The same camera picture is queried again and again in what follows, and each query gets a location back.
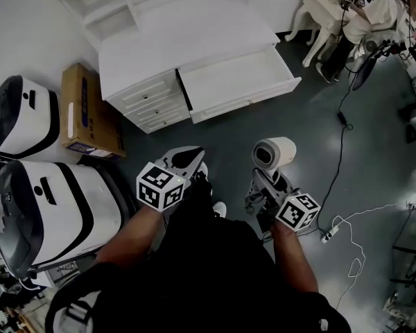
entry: hand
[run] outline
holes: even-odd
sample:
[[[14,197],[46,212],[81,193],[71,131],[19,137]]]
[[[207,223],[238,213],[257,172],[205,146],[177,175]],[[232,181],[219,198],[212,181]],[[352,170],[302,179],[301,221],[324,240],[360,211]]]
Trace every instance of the hand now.
[[[271,226],[271,233],[273,238],[277,237],[287,237],[295,234],[295,232],[289,228],[287,225],[284,225],[281,221],[275,219]]]

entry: table leg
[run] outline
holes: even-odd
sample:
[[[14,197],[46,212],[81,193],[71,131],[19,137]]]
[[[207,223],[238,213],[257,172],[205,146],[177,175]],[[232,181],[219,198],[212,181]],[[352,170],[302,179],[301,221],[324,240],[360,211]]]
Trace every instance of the table leg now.
[[[319,31],[320,25],[314,24],[313,29],[311,30],[311,39],[306,43],[307,46],[311,46],[314,43],[316,33]]]
[[[302,24],[302,20],[304,19],[305,14],[306,14],[307,12],[308,12],[308,11],[306,10],[305,5],[302,5],[302,6],[300,7],[300,9],[299,9],[299,10],[297,10],[297,12],[296,12],[296,16],[294,17],[293,30],[291,31],[291,33],[290,33],[289,35],[286,35],[286,36],[285,36],[285,40],[286,40],[287,42],[290,42],[290,41],[291,41],[294,37],[296,37],[297,32],[299,32],[299,28],[300,28],[300,26],[301,26],[301,24]]]
[[[324,55],[324,53],[326,51],[328,51],[330,49],[330,47],[333,45],[333,43],[335,43],[335,38],[334,36],[328,37],[327,43],[325,44],[324,48],[322,48],[322,50],[320,51],[320,53],[318,54],[318,60],[322,59],[322,56]]]
[[[328,37],[331,35],[331,32],[328,28],[322,27],[319,32],[319,36],[314,42],[313,46],[311,47],[310,51],[306,55],[302,65],[307,68],[310,65],[311,60],[313,59],[314,55],[319,51],[319,49],[325,44],[328,40]]]

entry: open drawer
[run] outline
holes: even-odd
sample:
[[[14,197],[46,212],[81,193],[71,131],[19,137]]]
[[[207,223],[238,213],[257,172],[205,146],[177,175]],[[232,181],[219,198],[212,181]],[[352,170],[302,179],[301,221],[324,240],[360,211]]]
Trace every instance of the open drawer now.
[[[273,46],[190,71],[177,71],[194,123],[295,89],[295,78]]]

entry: drawer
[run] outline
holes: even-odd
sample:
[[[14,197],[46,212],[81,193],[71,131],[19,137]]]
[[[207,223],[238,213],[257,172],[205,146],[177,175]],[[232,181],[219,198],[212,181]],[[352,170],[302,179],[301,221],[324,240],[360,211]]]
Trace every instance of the drawer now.
[[[136,84],[107,101],[122,114],[127,114],[179,91],[175,72],[169,71]]]
[[[190,71],[178,70],[194,122],[293,91],[295,78],[273,46]]]
[[[189,112],[187,107],[180,108],[178,110],[171,111],[167,114],[164,114],[158,119],[153,119],[151,121],[147,121],[141,125],[137,125],[141,130],[145,133],[151,133],[155,130],[159,130],[160,128],[168,127],[173,123],[182,121],[184,119],[189,118]]]
[[[158,119],[170,111],[186,107],[185,99],[181,93],[167,96],[144,105],[136,110],[125,114],[125,117],[135,124]]]
[[[213,108],[209,108],[204,111],[191,113],[191,118],[193,120],[193,123],[198,123],[206,119],[218,116],[220,114],[225,114],[226,112],[237,110],[238,108],[243,108],[244,106],[248,106],[249,104],[250,102],[246,99],[235,100],[229,103],[224,103],[222,105],[215,106]]]

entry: electrical cord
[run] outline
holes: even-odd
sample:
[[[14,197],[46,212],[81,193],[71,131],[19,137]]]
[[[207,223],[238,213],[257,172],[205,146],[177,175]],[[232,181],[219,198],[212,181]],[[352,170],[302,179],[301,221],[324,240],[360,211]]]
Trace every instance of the electrical cord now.
[[[28,290],[28,291],[37,291],[37,290],[40,290],[40,286],[36,286],[36,287],[33,287],[32,289],[30,289],[29,287],[27,287],[23,282],[22,282],[22,280],[21,279],[19,279],[19,283],[20,283],[20,285],[22,285],[26,290]]]
[[[399,204],[399,203],[388,203],[387,205],[380,206],[380,207],[375,207],[375,208],[370,208],[369,210],[363,210],[363,211],[360,211],[360,212],[354,212],[354,213],[350,214],[349,216],[345,217],[345,218],[344,218],[344,220],[348,221],[350,218],[352,218],[353,216],[356,216],[357,214],[364,214],[364,213],[366,213],[366,212],[372,212],[372,211],[382,210],[382,209],[384,209],[384,208],[386,208],[386,207],[390,207],[390,206],[400,206],[400,204]],[[334,217],[333,221],[331,222],[331,227],[333,227],[333,228],[335,227],[335,225],[334,225],[334,221],[335,221],[337,218],[341,218],[341,219],[342,219],[342,217],[341,217],[341,216],[336,216],[336,217]],[[339,227],[339,225],[340,225],[342,222],[343,222],[343,221],[339,222],[339,223],[336,225],[336,227]]]
[[[354,244],[355,246],[357,246],[358,248],[360,248],[360,249],[361,249],[361,254],[362,254],[362,257],[363,257],[363,261],[362,261],[362,262],[361,262],[361,260],[360,260],[359,258],[357,258],[357,257],[353,258],[353,260],[352,260],[352,264],[350,265],[350,267],[349,267],[349,269],[348,269],[348,274],[347,274],[347,276],[348,276],[349,278],[354,278],[354,280],[353,280],[353,282],[352,282],[352,283],[351,283],[351,284],[347,287],[347,289],[344,291],[344,293],[343,293],[343,294],[339,297],[338,305],[336,306],[336,310],[338,310],[338,309],[339,309],[339,305],[340,305],[340,301],[342,301],[342,299],[343,299],[343,298],[344,298],[344,296],[348,293],[348,291],[350,291],[350,290],[354,287],[354,285],[356,284],[356,281],[357,281],[357,279],[358,279],[359,275],[362,273],[363,266],[364,266],[364,264],[365,264],[365,260],[366,260],[367,258],[366,258],[365,254],[364,254],[364,252],[363,252],[363,247],[362,247],[360,244],[357,244],[357,243],[353,240],[353,227],[352,227],[352,224],[351,224],[350,222],[348,222],[346,219],[343,219],[341,216],[336,216],[336,217],[333,219],[333,221],[334,221],[336,218],[340,218],[340,219],[342,220],[340,223],[345,222],[346,224],[348,224],[348,225],[349,225],[349,240],[351,241],[351,243],[352,243],[352,244]],[[352,268],[353,268],[353,265],[354,265],[355,263],[359,263],[359,270],[357,270],[357,272],[356,272],[355,274],[352,274]]]
[[[269,241],[272,241],[272,234],[270,231],[267,231],[262,236],[262,244],[268,243]]]
[[[312,230],[312,231],[310,231],[310,232],[308,232],[308,233],[298,234],[297,236],[298,236],[298,237],[307,236],[307,235],[309,235],[309,234],[311,234],[311,233],[313,233],[313,232],[315,232],[315,231],[317,231],[317,230],[319,230],[319,228],[316,228],[315,230]]]
[[[334,178],[331,181],[331,184],[328,188],[327,194],[325,195],[324,199],[322,200],[322,207],[320,208],[320,211],[319,211],[318,215],[316,216],[316,227],[319,231],[321,231],[322,235],[325,235],[326,232],[320,227],[319,218],[320,218],[320,215],[321,215],[321,213],[324,209],[325,203],[327,202],[327,199],[328,199],[328,197],[331,193],[331,190],[333,189],[333,185],[336,182],[336,179],[338,178],[339,173],[340,173],[340,165],[342,164],[342,155],[343,155],[343,149],[344,149],[344,132],[345,132],[345,130],[352,130],[353,129],[353,126],[351,124],[348,124],[348,126],[344,125],[342,127],[342,132],[340,134],[340,151],[339,151],[338,168],[336,169],[336,173],[335,173]]]
[[[411,45],[411,0],[408,0],[408,44],[410,45],[410,48],[414,47]],[[405,58],[402,58],[401,54],[399,54],[399,57],[403,61],[408,60],[409,57],[411,57],[411,52],[408,52],[408,55]]]
[[[339,44],[339,42],[340,42],[340,36],[342,36],[344,33],[344,31],[343,31],[343,25],[344,25],[344,17],[345,17],[345,12],[346,12],[346,10],[344,10],[344,12],[342,13],[342,19],[340,19],[340,28],[339,28],[339,36],[338,36],[338,44]],[[349,71],[350,73],[356,73],[355,71],[352,71],[352,70],[350,70],[350,69],[348,69],[348,67],[347,67],[347,65],[345,65],[345,68],[346,68],[346,70],[347,71]]]

